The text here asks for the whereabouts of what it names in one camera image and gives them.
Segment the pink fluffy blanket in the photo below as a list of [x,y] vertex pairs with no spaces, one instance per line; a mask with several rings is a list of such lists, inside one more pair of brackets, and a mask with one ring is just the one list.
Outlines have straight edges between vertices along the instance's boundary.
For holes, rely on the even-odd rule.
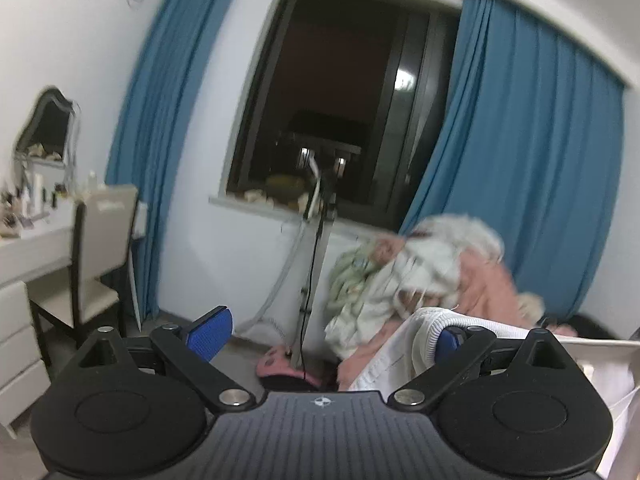
[[[518,328],[532,328],[531,321],[521,309],[520,297],[511,274],[500,262],[490,262],[473,249],[461,255],[460,304],[456,313],[499,322]],[[337,367],[337,390],[346,391],[405,321],[394,315],[375,336],[360,344],[355,352]]]

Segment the white grey garment pile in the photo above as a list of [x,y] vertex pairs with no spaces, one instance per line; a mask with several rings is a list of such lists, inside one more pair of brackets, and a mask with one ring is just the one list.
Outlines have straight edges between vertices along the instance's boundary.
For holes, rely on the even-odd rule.
[[324,341],[342,360],[369,342],[394,315],[405,320],[423,307],[454,308],[465,249],[490,262],[504,255],[503,240],[495,230],[460,214],[427,217],[406,236],[387,235],[368,242],[375,242],[373,255],[381,270],[364,292],[360,313],[356,318],[332,318],[324,328]]

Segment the pink slipper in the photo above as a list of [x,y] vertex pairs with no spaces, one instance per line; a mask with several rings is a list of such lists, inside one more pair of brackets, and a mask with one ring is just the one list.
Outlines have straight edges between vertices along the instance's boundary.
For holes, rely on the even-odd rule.
[[268,391],[319,391],[321,382],[291,364],[292,352],[285,346],[270,348],[258,361],[255,372]]

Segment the green printed blanket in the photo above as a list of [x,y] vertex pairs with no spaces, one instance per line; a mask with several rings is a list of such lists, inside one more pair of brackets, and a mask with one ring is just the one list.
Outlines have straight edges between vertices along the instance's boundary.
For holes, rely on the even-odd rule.
[[335,261],[329,275],[329,296],[326,300],[326,320],[340,315],[356,318],[360,313],[363,295],[369,282],[381,270],[374,258],[375,242],[367,242]]

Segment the white black chair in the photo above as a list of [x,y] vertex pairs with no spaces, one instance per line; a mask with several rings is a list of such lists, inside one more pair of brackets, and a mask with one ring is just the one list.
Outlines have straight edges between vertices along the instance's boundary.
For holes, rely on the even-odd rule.
[[42,328],[48,322],[81,346],[96,318],[112,311],[126,333],[120,292],[101,282],[126,269],[138,189],[121,184],[87,191],[74,200],[70,265],[27,284],[32,322],[43,361],[50,362]]

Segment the white dressing table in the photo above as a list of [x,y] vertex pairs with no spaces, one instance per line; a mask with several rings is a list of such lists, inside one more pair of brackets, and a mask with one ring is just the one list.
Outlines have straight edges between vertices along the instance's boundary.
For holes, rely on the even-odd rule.
[[1,244],[1,426],[13,423],[50,386],[38,346],[27,284],[70,265],[74,201],[48,212]]

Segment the garment steamer stand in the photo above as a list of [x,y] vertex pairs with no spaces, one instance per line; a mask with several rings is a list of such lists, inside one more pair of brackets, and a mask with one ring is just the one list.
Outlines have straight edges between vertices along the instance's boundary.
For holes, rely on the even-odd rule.
[[299,244],[302,242],[307,226],[311,226],[314,223],[314,219],[317,219],[316,230],[314,231],[314,242],[311,247],[311,256],[309,260],[309,266],[305,274],[305,281],[300,289],[302,299],[298,307],[298,317],[296,321],[296,327],[294,330],[293,342],[286,348],[292,352],[291,364],[303,370],[307,373],[305,358],[303,354],[303,343],[306,335],[308,321],[312,312],[312,298],[317,289],[318,276],[316,273],[316,267],[318,266],[317,260],[319,255],[319,246],[321,245],[324,224],[329,217],[329,212],[333,208],[332,205],[327,205],[326,200],[329,202],[332,200],[330,195],[331,182],[326,180],[326,175],[320,170],[316,159],[314,158],[314,151],[310,148],[303,148],[300,160],[304,166],[307,166],[312,174],[312,180],[314,186],[307,198],[306,206],[302,214],[302,221],[300,222],[298,232],[296,234],[292,249],[285,259],[285,263],[282,266],[277,281],[272,286],[270,293],[268,294],[265,302],[259,308],[258,312],[250,318],[237,326],[235,326],[234,332],[236,334],[244,334],[257,325],[269,325],[271,326],[281,337],[282,342],[285,344],[285,334],[282,328],[273,318],[267,318],[266,314],[272,307],[273,301],[277,299],[278,293],[282,285],[284,284],[288,274],[292,270],[292,266],[295,258],[297,257]]

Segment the left blue curtain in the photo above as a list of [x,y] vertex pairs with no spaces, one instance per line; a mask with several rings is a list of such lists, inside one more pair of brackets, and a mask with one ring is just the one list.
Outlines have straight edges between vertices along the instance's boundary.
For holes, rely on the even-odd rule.
[[164,0],[146,36],[122,104],[105,181],[133,184],[146,210],[134,244],[136,313],[157,315],[160,256],[191,115],[232,0]]

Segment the blue curtain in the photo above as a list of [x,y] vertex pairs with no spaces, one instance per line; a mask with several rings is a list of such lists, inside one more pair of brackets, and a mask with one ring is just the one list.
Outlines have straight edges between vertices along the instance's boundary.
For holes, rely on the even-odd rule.
[[558,318],[596,274],[620,182],[624,86],[508,0],[463,0],[442,128],[402,222],[468,214],[503,239],[518,288]]
[[160,256],[191,115],[232,0],[164,0],[146,36],[122,104],[105,181],[133,184],[146,210],[134,244],[136,313],[157,315]]

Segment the right blue curtain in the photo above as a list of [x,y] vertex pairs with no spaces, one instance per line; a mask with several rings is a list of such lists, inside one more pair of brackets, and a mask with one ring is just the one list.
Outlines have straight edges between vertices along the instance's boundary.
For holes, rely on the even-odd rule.
[[620,182],[624,86],[508,0],[463,0],[442,128],[402,222],[468,214],[503,239],[518,288],[558,318],[596,274]]

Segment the wavy vanity mirror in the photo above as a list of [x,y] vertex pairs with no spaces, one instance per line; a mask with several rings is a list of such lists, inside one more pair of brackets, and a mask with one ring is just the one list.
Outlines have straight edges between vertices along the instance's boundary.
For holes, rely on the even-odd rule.
[[55,86],[42,89],[13,148],[14,183],[21,188],[35,166],[52,165],[63,170],[60,183],[69,188],[77,166],[81,109]]

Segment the dark window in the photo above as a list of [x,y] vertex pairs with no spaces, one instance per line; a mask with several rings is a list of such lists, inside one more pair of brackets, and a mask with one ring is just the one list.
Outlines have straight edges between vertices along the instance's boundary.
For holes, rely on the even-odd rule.
[[280,0],[228,191],[300,204],[319,170],[340,218],[397,230],[444,121],[458,14],[400,0]]

